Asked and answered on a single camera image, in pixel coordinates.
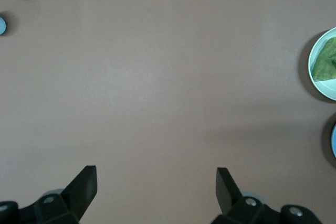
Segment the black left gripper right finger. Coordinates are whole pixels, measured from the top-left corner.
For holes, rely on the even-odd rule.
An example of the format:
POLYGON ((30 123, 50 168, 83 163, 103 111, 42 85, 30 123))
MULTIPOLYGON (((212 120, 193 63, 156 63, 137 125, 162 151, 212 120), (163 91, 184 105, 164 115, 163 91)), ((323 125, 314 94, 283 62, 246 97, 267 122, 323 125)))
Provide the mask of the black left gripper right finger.
POLYGON ((254 196, 244 196, 227 168, 217 168, 216 197, 222 213, 213 223, 321 223, 303 206, 284 205, 277 212, 254 196))

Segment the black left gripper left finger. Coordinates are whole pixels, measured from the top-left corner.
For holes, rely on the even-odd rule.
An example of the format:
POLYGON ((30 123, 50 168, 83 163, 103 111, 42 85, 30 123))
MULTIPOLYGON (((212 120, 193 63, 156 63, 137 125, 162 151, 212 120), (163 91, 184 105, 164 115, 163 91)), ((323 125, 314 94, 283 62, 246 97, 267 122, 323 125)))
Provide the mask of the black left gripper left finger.
POLYGON ((31 205, 1 202, 1 223, 79 223, 97 194, 97 168, 86 166, 64 189, 44 193, 31 205))

